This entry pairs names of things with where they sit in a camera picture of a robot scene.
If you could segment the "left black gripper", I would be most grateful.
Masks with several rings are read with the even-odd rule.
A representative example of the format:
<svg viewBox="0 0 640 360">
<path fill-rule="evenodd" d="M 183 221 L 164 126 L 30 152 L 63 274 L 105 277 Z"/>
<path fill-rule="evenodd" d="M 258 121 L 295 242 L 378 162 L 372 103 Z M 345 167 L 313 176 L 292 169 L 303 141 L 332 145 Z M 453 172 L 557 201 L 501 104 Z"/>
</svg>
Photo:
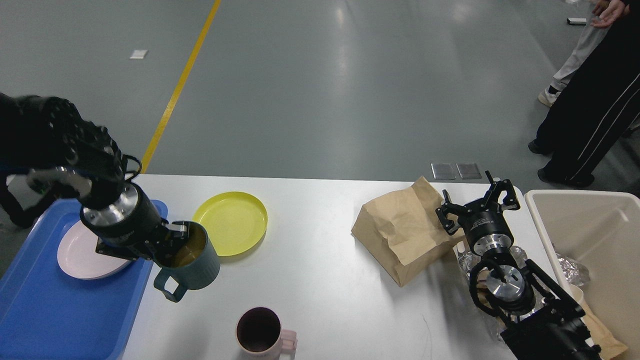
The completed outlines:
<svg viewBox="0 0 640 360">
<path fill-rule="evenodd" d="M 161 249 L 180 249 L 189 238 L 188 222 L 167 223 L 135 183 L 127 183 L 115 202 L 103 209 L 83 206 L 80 221 L 100 238 L 96 253 L 130 261 L 153 259 L 135 248 L 139 244 L 158 242 Z"/>
</svg>

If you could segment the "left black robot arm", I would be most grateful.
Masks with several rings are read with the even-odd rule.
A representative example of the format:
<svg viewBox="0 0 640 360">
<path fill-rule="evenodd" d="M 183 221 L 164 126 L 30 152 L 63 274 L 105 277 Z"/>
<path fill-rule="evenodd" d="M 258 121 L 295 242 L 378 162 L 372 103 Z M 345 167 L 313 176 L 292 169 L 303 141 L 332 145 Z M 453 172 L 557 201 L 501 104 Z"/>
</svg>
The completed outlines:
<svg viewBox="0 0 640 360">
<path fill-rule="evenodd" d="M 29 228 L 57 199 L 77 199 L 94 251 L 169 266 L 189 225 L 162 218 L 133 182 L 142 162 L 123 153 L 108 129 L 57 96 L 1 95 L 1 208 Z"/>
</svg>

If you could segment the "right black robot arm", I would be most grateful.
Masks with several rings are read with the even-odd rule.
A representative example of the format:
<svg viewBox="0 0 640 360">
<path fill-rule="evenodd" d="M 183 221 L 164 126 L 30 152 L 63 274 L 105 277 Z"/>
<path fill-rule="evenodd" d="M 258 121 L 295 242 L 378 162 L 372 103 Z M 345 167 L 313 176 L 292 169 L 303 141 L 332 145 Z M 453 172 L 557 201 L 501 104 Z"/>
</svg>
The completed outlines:
<svg viewBox="0 0 640 360">
<path fill-rule="evenodd" d="M 590 344 L 585 310 L 532 259 L 518 262 L 505 211 L 521 209 L 510 180 L 489 172 L 484 196 L 464 205 L 443 190 L 435 209 L 449 235 L 462 230 L 478 263 L 468 273 L 475 307 L 503 324 L 499 337 L 518 360 L 599 360 L 601 347 Z"/>
</svg>

